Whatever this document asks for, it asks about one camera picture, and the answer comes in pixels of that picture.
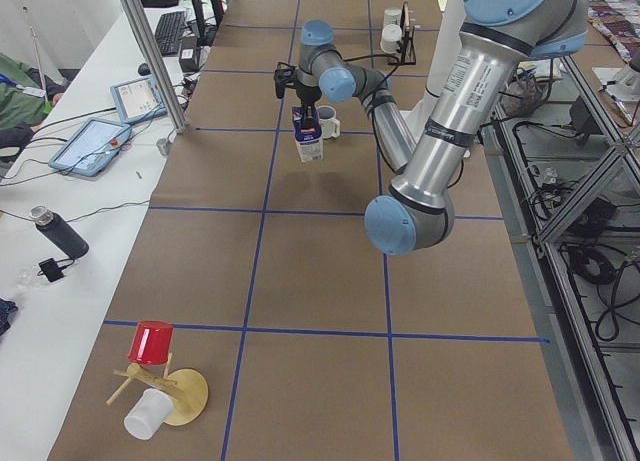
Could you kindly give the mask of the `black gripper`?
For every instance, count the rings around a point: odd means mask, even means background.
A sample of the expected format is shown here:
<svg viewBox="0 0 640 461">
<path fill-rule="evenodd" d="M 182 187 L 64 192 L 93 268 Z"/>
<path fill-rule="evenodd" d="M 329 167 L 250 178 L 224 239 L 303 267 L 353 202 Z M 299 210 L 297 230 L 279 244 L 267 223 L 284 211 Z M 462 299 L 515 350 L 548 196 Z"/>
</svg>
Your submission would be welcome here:
<svg viewBox="0 0 640 461">
<path fill-rule="evenodd" d="M 318 115 L 315 103 L 320 99 L 320 88 L 318 86 L 309 86 L 300 80 L 295 81 L 295 90 L 297 97 L 300 100 L 301 106 L 299 108 L 299 126 L 300 130 L 306 128 L 306 106 L 309 107 L 309 126 L 311 129 L 317 129 L 319 127 Z"/>
</svg>

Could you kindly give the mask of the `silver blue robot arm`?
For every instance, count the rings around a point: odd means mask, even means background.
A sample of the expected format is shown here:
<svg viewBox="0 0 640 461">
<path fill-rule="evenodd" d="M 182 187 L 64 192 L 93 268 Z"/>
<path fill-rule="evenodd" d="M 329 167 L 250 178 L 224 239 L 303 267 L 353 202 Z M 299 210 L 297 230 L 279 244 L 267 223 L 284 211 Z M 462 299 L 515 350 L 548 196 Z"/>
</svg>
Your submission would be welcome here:
<svg viewBox="0 0 640 461">
<path fill-rule="evenodd" d="M 410 132 L 384 75 L 342 58 L 328 23 L 311 20 L 302 28 L 297 92 L 333 103 L 358 98 L 395 174 L 364 218 L 369 240 L 386 254 L 431 247 L 450 234 L 450 179 L 518 64 L 573 54 L 587 37 L 589 0 L 461 1 L 461 48 L 420 137 Z"/>
</svg>

